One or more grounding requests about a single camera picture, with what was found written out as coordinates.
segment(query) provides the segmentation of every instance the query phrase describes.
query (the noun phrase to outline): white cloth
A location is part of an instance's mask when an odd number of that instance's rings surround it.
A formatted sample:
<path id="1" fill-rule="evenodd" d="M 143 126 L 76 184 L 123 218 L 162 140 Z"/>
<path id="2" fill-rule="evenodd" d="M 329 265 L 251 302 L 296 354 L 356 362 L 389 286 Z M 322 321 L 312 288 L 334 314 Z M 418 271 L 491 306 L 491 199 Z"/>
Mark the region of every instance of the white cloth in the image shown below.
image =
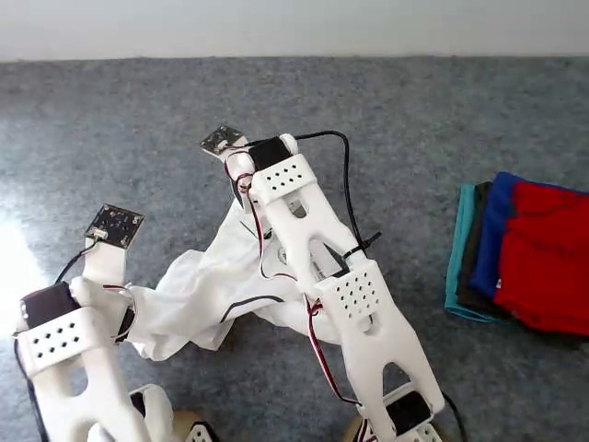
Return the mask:
<path id="1" fill-rule="evenodd" d="M 216 350 L 229 333 L 233 320 L 254 311 L 282 327 L 306 334 L 308 316 L 295 281 L 285 277 L 266 280 L 259 272 L 259 244 L 252 215 L 245 214 L 237 201 L 219 227 L 206 252 L 188 250 L 171 263 L 156 290 L 130 286 L 135 296 L 137 318 L 129 333 L 142 357 L 156 361 L 175 354 L 186 343 Z M 264 272 L 290 273 L 278 257 L 280 242 L 264 243 Z M 234 307 L 252 297 L 270 296 Z M 314 318 L 317 337 L 339 343 L 339 337 L 324 313 Z"/>

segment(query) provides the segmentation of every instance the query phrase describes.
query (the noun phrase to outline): white plastic frame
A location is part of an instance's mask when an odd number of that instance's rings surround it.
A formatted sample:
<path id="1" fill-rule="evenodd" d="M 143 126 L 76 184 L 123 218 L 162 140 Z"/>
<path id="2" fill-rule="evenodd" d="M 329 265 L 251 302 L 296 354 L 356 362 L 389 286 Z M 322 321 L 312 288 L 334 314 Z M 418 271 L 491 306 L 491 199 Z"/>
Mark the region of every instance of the white plastic frame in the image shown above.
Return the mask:
<path id="1" fill-rule="evenodd" d="M 115 440 L 151 440 L 143 416 L 134 409 L 124 387 L 99 312 L 80 308 L 22 332 L 18 342 L 50 440 L 85 441 L 96 423 Z M 81 366 L 87 375 L 87 387 L 77 396 L 68 383 L 74 365 Z"/>
<path id="2" fill-rule="evenodd" d="M 87 239 L 87 246 L 92 244 Z M 32 382 L 51 441 L 170 442 L 172 407 L 155 385 L 144 394 L 145 418 L 135 410 L 113 352 L 127 302 L 103 284 L 121 285 L 126 251 L 98 243 L 86 255 L 84 277 L 70 289 L 82 308 L 18 335 L 20 358 Z M 82 367 L 87 386 L 75 395 L 70 370 Z"/>
<path id="3" fill-rule="evenodd" d="M 350 272 L 341 278 L 329 277 L 318 282 L 311 272 L 308 247 L 311 239 L 325 241 L 340 254 L 356 248 L 358 243 L 333 212 L 305 158 L 294 155 L 257 172 L 250 194 L 258 202 L 260 215 L 281 241 L 298 288 L 311 302 L 320 299 L 340 334 L 348 379 L 362 403 L 358 411 L 369 420 L 378 440 L 396 439 L 394 425 L 383 403 L 383 369 L 388 363 L 395 363 L 405 371 L 410 377 L 410 388 L 423 396 L 432 413 L 439 412 L 444 407 L 442 392 L 415 331 L 395 305 L 376 262 L 357 251 L 348 259 Z M 289 203 L 294 200 L 305 207 L 305 217 L 291 214 Z M 357 295 L 362 281 L 366 283 L 364 290 L 369 286 L 374 288 L 370 292 L 375 290 L 375 301 L 369 303 L 362 299 L 362 309 L 357 303 L 354 305 L 352 299 L 352 304 L 346 308 L 348 298 L 341 299 L 341 292 L 354 284 Z M 356 312 L 350 316 L 352 305 Z M 368 314 L 373 316 L 374 325 L 363 331 L 361 319 Z"/>

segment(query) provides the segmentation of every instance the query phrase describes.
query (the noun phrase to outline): black wire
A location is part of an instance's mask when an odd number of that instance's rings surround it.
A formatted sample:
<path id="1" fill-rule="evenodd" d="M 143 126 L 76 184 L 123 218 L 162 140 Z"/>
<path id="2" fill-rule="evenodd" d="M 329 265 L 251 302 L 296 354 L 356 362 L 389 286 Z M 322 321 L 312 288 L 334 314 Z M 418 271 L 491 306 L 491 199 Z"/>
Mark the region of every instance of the black wire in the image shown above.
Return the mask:
<path id="1" fill-rule="evenodd" d="M 243 305 L 249 304 L 250 302 L 258 301 L 260 299 L 271 299 L 272 301 L 276 301 L 276 302 L 284 302 L 284 299 L 282 299 L 281 297 L 273 297 L 272 295 L 261 295 L 259 297 L 250 297 L 248 299 L 244 299 L 243 301 L 234 302 L 233 304 L 231 304 L 229 306 L 229 308 L 224 313 L 224 315 L 221 318 L 221 320 L 219 321 L 219 323 L 225 322 L 225 320 L 227 319 L 227 315 L 229 315 L 231 310 L 234 309 L 235 307 L 243 306 Z"/>
<path id="2" fill-rule="evenodd" d="M 66 265 L 65 267 L 60 271 L 59 275 L 57 276 L 57 278 L 55 278 L 55 282 L 54 284 L 59 284 L 62 282 L 62 279 L 64 279 L 64 276 L 66 273 L 69 272 L 69 270 L 72 268 L 72 266 L 77 262 L 77 260 L 79 260 L 80 258 L 82 258 L 86 253 L 88 253 L 94 246 L 96 246 L 98 244 L 98 241 L 95 240 L 92 244 L 90 244 L 88 247 L 86 247 L 85 249 L 79 251 L 74 258 L 72 258 Z"/>
<path id="3" fill-rule="evenodd" d="M 35 386 L 29 379 L 29 376 L 27 376 L 27 371 L 25 371 L 25 368 L 22 366 L 22 361 L 20 360 L 20 354 L 18 353 L 18 339 L 15 339 L 14 348 L 18 370 L 20 371 L 22 377 L 27 381 L 27 390 L 29 392 L 30 405 L 33 408 L 33 414 L 35 416 L 35 422 L 37 424 L 37 430 L 39 431 L 40 440 L 41 442 L 49 442 L 47 429 L 45 428 L 45 423 L 43 422 L 43 418 L 40 415 L 39 403 L 37 402 L 37 394 L 35 393 Z"/>
<path id="4" fill-rule="evenodd" d="M 318 138 L 320 136 L 325 135 L 338 136 L 343 142 L 343 193 L 346 199 L 346 206 L 348 208 L 348 217 L 350 218 L 352 233 L 356 238 L 356 241 L 358 242 L 359 246 L 359 248 L 352 249 L 352 253 L 358 250 L 366 250 L 375 239 L 380 237 L 381 233 L 377 232 L 375 235 L 373 235 L 370 239 L 366 241 L 362 239 L 362 235 L 360 234 L 360 228 L 358 227 L 358 222 L 356 221 L 356 215 L 353 212 L 352 197 L 350 195 L 350 140 L 348 140 L 348 137 L 345 134 L 331 130 L 314 132 L 312 134 L 294 135 L 294 139 L 308 140 L 309 138 Z M 245 146 L 258 145 L 265 141 L 268 141 L 268 139 L 252 141 L 251 143 L 247 143 Z"/>
<path id="5" fill-rule="evenodd" d="M 462 442 L 468 442 L 467 429 L 464 426 L 464 421 L 462 420 L 462 416 L 460 415 L 458 407 L 456 407 L 456 404 L 454 403 L 454 401 L 452 401 L 452 398 L 450 398 L 450 396 L 448 396 L 445 393 L 445 391 L 442 391 L 442 395 L 444 396 L 445 401 L 448 402 L 448 405 L 450 405 L 450 408 L 454 413 L 456 423 L 458 424 L 458 428 L 460 429 L 460 438 L 462 439 Z"/>

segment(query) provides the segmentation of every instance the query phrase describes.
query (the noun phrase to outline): wire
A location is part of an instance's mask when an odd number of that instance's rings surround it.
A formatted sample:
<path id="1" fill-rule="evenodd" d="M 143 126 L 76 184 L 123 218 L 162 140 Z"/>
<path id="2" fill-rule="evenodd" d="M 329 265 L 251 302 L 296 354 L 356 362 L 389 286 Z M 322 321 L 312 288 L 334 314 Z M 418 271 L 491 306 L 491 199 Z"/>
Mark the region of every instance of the wire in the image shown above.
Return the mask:
<path id="1" fill-rule="evenodd" d="M 131 307 L 131 310 L 133 311 L 133 319 L 131 320 L 131 324 L 129 324 L 129 326 L 127 327 L 127 329 L 125 331 L 121 331 L 121 332 L 119 332 L 119 334 L 116 334 L 114 336 L 110 336 L 111 339 L 114 339 L 116 341 L 117 339 L 122 338 L 123 336 L 126 336 L 129 333 L 129 331 L 131 330 L 131 328 L 133 327 L 133 325 L 135 325 L 135 321 L 137 320 L 137 302 L 135 300 L 135 295 L 127 287 L 124 287 L 122 285 L 103 285 L 102 288 L 107 291 L 118 292 L 119 294 L 126 293 L 127 294 L 126 298 L 131 301 L 130 307 Z"/>
<path id="2" fill-rule="evenodd" d="M 219 323 L 225 322 L 225 320 L 227 319 L 227 316 L 229 315 L 231 310 L 233 310 L 234 308 L 239 307 L 239 306 L 245 306 L 246 304 L 249 304 L 250 302 L 258 301 L 260 299 L 271 299 L 272 301 L 276 301 L 276 302 L 284 302 L 284 299 L 282 299 L 281 297 L 274 297 L 272 295 L 261 295 L 259 297 L 250 297 L 248 299 L 244 299 L 243 301 L 234 302 L 225 311 L 225 313 L 224 313 L 223 317 L 221 318 L 221 320 L 219 321 Z"/>
<path id="3" fill-rule="evenodd" d="M 69 270 L 77 262 L 77 260 L 79 260 L 84 255 L 86 255 L 88 252 L 90 252 L 94 248 L 94 246 L 96 246 L 97 244 L 98 244 L 98 238 L 94 238 L 94 242 L 92 244 L 90 244 L 88 247 L 86 247 L 85 249 L 79 251 L 76 255 L 74 255 L 74 257 L 60 271 L 60 273 L 57 276 L 57 278 L 55 278 L 55 283 L 54 284 L 61 283 L 62 282 L 62 279 L 64 279 L 65 274 L 69 272 Z"/>
<path id="4" fill-rule="evenodd" d="M 358 429 L 358 437 L 356 437 L 356 442 L 364 442 L 364 435 L 366 434 L 366 427 L 368 426 L 368 421 L 366 419 L 362 420 L 362 424 Z"/>
<path id="5" fill-rule="evenodd" d="M 22 377 L 27 381 L 27 391 L 29 392 L 30 405 L 33 408 L 33 414 L 35 416 L 35 422 L 37 424 L 37 430 L 39 431 L 40 440 L 41 442 L 49 442 L 47 429 L 45 428 L 45 423 L 43 422 L 43 418 L 40 415 L 40 408 L 39 403 L 37 401 L 37 394 L 35 393 L 35 386 L 33 385 L 29 376 L 27 376 L 27 371 L 23 367 L 22 361 L 20 360 L 20 354 L 18 353 L 18 338 L 15 338 L 14 350 L 18 370 L 20 371 Z"/>
<path id="6" fill-rule="evenodd" d="M 275 273 L 271 276 L 268 276 L 264 272 L 264 266 L 263 266 L 263 263 L 264 263 L 264 234 L 263 234 L 263 231 L 261 228 L 260 219 L 258 218 L 258 214 L 256 212 L 256 208 L 254 207 L 254 203 L 251 201 L 251 198 L 249 197 L 249 188 L 246 191 L 246 195 L 248 197 L 249 205 L 251 206 L 251 214 L 254 217 L 256 231 L 258 232 L 258 246 L 260 249 L 260 268 L 259 268 L 259 270 L 260 270 L 261 277 L 264 279 L 273 279 L 276 277 L 283 277 L 283 278 L 289 278 L 289 279 L 292 279 L 293 281 L 296 281 L 296 278 L 289 273 Z"/>
<path id="7" fill-rule="evenodd" d="M 358 250 L 366 250 L 370 246 L 370 244 L 372 244 L 378 237 L 381 236 L 381 232 L 376 232 L 376 234 L 374 234 L 371 238 L 369 238 L 367 240 L 363 240 L 362 235 L 360 234 L 360 228 L 358 227 L 356 215 L 353 212 L 352 197 L 350 195 L 350 140 L 348 140 L 348 137 L 345 134 L 343 134 L 339 131 L 331 131 L 331 130 L 314 132 L 312 134 L 294 135 L 294 139 L 295 140 L 308 140 L 310 138 L 319 138 L 320 136 L 326 136 L 326 135 L 337 136 L 343 142 L 343 149 L 344 149 L 343 150 L 343 193 L 345 196 L 346 206 L 348 209 L 348 217 L 350 218 L 350 225 L 352 226 L 352 233 L 353 233 L 354 237 L 356 238 L 356 241 L 358 242 L 358 246 L 359 246 L 358 248 L 354 248 L 352 250 L 353 250 L 353 252 L 356 252 Z M 244 147 L 258 145 L 258 144 L 263 143 L 268 140 L 269 140 L 269 138 L 263 139 L 263 140 L 258 140 L 258 141 L 252 141 L 251 143 L 247 143 L 246 145 L 244 145 Z"/>
<path id="8" fill-rule="evenodd" d="M 323 306 L 321 305 L 319 300 L 317 300 L 317 301 L 315 301 L 315 304 L 313 305 L 313 307 L 311 307 L 311 304 L 309 303 L 309 300 L 307 299 L 306 294 L 303 294 L 303 298 L 305 299 L 306 312 L 309 316 L 309 322 L 308 322 L 309 340 L 311 341 L 311 346 L 313 347 L 313 350 L 315 351 L 315 356 L 317 357 L 317 359 L 319 361 L 319 365 L 321 366 L 321 369 L 323 370 L 323 374 L 325 375 L 325 378 L 328 380 L 331 390 L 335 393 L 335 395 L 338 398 L 340 398 L 340 400 L 350 403 L 352 405 L 362 406 L 362 404 L 360 402 L 358 402 L 356 399 L 346 398 L 341 395 L 340 390 L 338 389 L 338 386 L 335 383 L 335 379 L 333 378 L 333 376 L 331 375 L 331 371 L 329 370 L 328 361 L 326 360 L 325 356 L 323 355 L 323 351 L 321 350 L 321 346 L 319 345 L 319 341 L 317 339 L 317 336 L 315 335 L 315 330 L 313 329 L 313 317 L 318 314 L 318 312 L 323 308 Z"/>
<path id="9" fill-rule="evenodd" d="M 452 401 L 452 398 L 450 398 L 450 396 L 448 396 L 445 391 L 442 391 L 442 395 L 444 396 L 445 401 L 448 402 L 448 405 L 450 405 L 450 408 L 454 413 L 456 423 L 458 424 L 458 429 L 460 430 L 460 438 L 462 439 L 462 442 L 468 442 L 467 429 L 464 426 L 464 421 L 462 420 L 462 416 L 460 415 L 458 407 L 456 407 L 456 404 L 454 403 L 454 401 Z"/>

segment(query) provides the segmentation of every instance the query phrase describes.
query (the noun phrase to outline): folded clothes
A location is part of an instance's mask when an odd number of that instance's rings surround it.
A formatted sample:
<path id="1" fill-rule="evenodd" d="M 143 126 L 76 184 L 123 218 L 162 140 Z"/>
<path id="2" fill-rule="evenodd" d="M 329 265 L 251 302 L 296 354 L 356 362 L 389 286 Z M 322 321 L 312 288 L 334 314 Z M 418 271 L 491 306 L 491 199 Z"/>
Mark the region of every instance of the folded clothes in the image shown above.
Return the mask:
<path id="1" fill-rule="evenodd" d="M 498 305 L 494 304 L 487 297 L 482 297 L 480 293 L 468 286 L 468 281 L 477 265 L 479 255 L 480 234 L 482 231 L 482 218 L 487 205 L 489 192 L 492 183 L 490 181 L 482 182 L 475 186 L 474 190 L 474 216 L 468 232 L 464 252 L 462 254 L 462 264 L 458 274 L 458 288 L 456 290 L 457 302 L 460 306 L 477 311 L 484 315 L 497 318 L 508 318 L 510 315 Z"/>
<path id="2" fill-rule="evenodd" d="M 500 281 L 499 256 L 502 248 L 502 238 L 505 232 L 505 224 L 511 211 L 512 190 L 516 183 L 525 181 L 508 172 L 499 172 L 493 180 L 491 191 L 485 207 L 480 233 L 479 254 L 477 265 L 468 282 L 468 286 L 477 290 L 488 298 L 495 296 L 495 289 Z M 551 184 L 534 182 L 536 186 L 549 189 L 563 190 L 575 194 L 587 193 L 564 189 Z"/>
<path id="3" fill-rule="evenodd" d="M 458 202 L 458 211 L 456 214 L 452 252 L 450 254 L 450 262 L 448 263 L 448 270 L 445 278 L 444 307 L 449 312 L 462 318 L 477 320 L 480 322 L 491 322 L 496 319 L 492 316 L 479 313 L 476 310 L 458 304 L 458 297 L 456 295 L 462 255 L 475 211 L 474 193 L 474 186 L 469 184 L 460 186 L 460 200 Z"/>
<path id="4" fill-rule="evenodd" d="M 526 325 L 589 335 L 589 196 L 520 181 L 494 302 Z"/>

